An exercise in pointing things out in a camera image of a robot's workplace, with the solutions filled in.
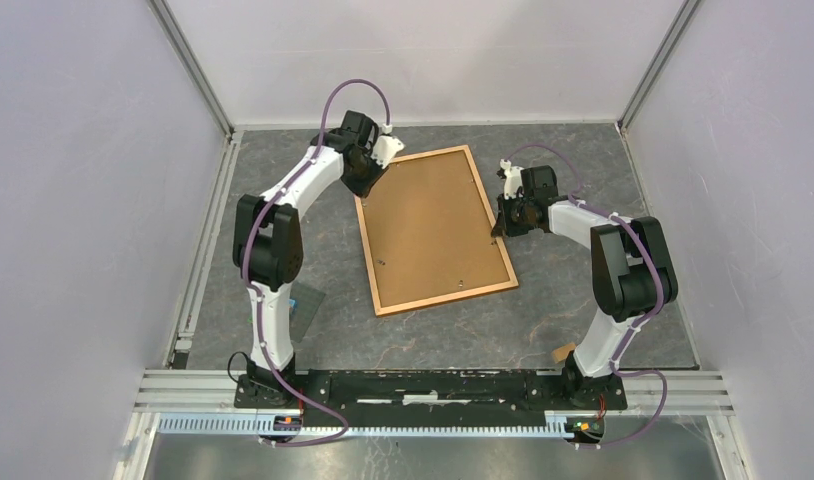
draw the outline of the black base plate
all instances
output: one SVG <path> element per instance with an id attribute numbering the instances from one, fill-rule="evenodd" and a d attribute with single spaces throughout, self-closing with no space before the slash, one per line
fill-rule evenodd
<path id="1" fill-rule="evenodd" d="M 574 402 L 563 395 L 560 372 L 536 370 L 310 370 L 296 373 L 293 385 L 352 427 L 504 427 L 544 426 L 546 410 L 598 410 L 601 396 L 608 410 L 625 410 L 622 379 L 614 380 L 610 391 L 579 394 Z M 411 402 L 411 395 L 434 394 L 468 403 Z M 251 398 L 245 389 L 236 397 L 238 408 L 276 407 Z M 305 426 L 340 426 L 316 408 L 304 408 L 303 418 Z"/>

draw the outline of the stone-patterned surface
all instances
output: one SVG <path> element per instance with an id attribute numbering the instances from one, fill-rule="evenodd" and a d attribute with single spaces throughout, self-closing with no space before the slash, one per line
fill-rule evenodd
<path id="1" fill-rule="evenodd" d="M 236 201 L 262 193 L 301 158 L 311 130 L 246 132 L 207 282 L 191 369 L 222 369 L 251 349 L 250 306 L 230 257 Z M 548 143 L 578 165 L 584 198 L 630 216 L 644 213 L 640 191 L 612 125 L 408 127 L 395 132 L 417 153 L 469 145 L 493 209 L 502 182 L 498 160 L 518 146 Z M 526 150 L 515 163 L 550 163 L 561 192 L 574 180 L 556 158 Z M 377 318 L 372 308 L 351 193 L 331 185 L 302 220 L 304 267 L 298 280 L 327 293 L 307 336 L 296 345 L 299 368 L 555 367 L 551 351 L 580 342 L 596 309 L 589 252 L 542 232 L 506 240 L 519 288 L 424 310 Z M 626 367 L 690 367 L 694 359 L 676 306 L 650 322 L 623 359 Z"/>

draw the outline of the floor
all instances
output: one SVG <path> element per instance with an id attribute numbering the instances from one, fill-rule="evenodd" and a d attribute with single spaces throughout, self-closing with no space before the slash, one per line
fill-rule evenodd
<path id="1" fill-rule="evenodd" d="M 613 125 L 407 127 L 394 132 L 417 153 L 469 145 L 492 200 L 501 192 L 499 159 L 530 142 L 566 152 L 584 176 L 583 197 L 629 216 L 644 213 L 640 190 Z M 187 368 L 223 369 L 236 350 L 250 350 L 250 306 L 231 262 L 236 201 L 279 181 L 303 155 L 312 130 L 246 132 L 218 235 Z M 574 186 L 557 159 L 520 153 L 515 164 L 555 166 L 561 192 Z M 298 281 L 326 293 L 296 345 L 306 368 L 555 368 L 551 351 L 580 342 L 596 310 L 589 253 L 571 240 L 531 232 L 506 240 L 519 288 L 384 318 L 375 317 L 351 193 L 339 182 L 302 220 L 304 267 Z M 696 364 L 676 304 L 637 335 L 624 367 Z"/>
<path id="2" fill-rule="evenodd" d="M 605 440 L 641 419 L 609 417 Z M 624 447 L 576 452 L 563 440 L 368 437 L 274 449 L 253 437 L 158 435 L 146 479 L 644 478 L 723 479 L 704 417 L 661 418 Z"/>

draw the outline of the brown board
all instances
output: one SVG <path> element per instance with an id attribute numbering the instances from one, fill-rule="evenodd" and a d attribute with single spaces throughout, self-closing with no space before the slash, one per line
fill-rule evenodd
<path id="1" fill-rule="evenodd" d="M 356 204 L 376 315 L 519 285 L 468 146 L 394 159 Z"/>

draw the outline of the wooden frame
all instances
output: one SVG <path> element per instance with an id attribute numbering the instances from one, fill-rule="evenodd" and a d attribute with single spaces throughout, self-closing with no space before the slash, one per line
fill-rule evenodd
<path id="1" fill-rule="evenodd" d="M 390 169 L 396 167 L 397 166 L 396 164 L 398 163 L 409 162 L 411 160 L 427 159 L 430 157 L 447 155 L 456 152 L 462 152 L 466 157 L 469 169 L 472 174 L 472 178 L 474 180 L 474 185 L 477 188 L 478 194 L 480 195 L 481 203 L 483 204 L 483 207 L 486 210 L 489 225 L 492 226 L 495 223 L 495 215 L 492 211 L 492 208 L 490 207 L 489 200 L 487 199 L 486 191 L 484 190 L 483 183 L 481 182 L 481 177 L 478 174 L 477 167 L 475 166 L 475 160 L 472 158 L 472 152 L 469 150 L 469 147 L 467 145 L 395 158 L 392 161 L 392 164 L 390 165 Z M 376 278 L 375 274 L 375 260 L 372 258 L 371 245 L 369 242 L 369 232 L 367 230 L 366 225 L 366 215 L 364 214 L 365 201 L 366 201 L 365 199 L 355 197 L 357 217 L 360 222 L 360 236 L 363 241 L 363 253 L 366 259 L 366 269 L 368 270 L 369 273 L 369 284 L 371 286 L 372 301 L 374 302 L 376 315 L 378 316 L 392 315 L 395 313 L 415 310 L 419 308 L 428 307 L 431 305 L 453 302 L 465 298 L 471 298 L 475 296 L 486 295 L 489 293 L 509 290 L 519 286 L 519 281 L 516 278 L 516 273 L 513 271 L 513 265 L 510 263 L 510 257 L 507 254 L 507 248 L 504 246 L 504 241 L 501 238 L 497 238 L 495 239 L 495 245 L 497 246 L 499 253 L 501 254 L 501 259 L 504 263 L 504 269 L 507 271 L 508 278 L 507 281 L 481 287 L 465 289 L 459 292 L 449 293 L 445 295 L 424 298 L 421 300 L 399 303 L 396 305 L 382 306 L 381 296 L 378 290 L 378 279 Z M 489 231 L 487 231 L 487 240 L 489 239 L 490 239 Z"/>

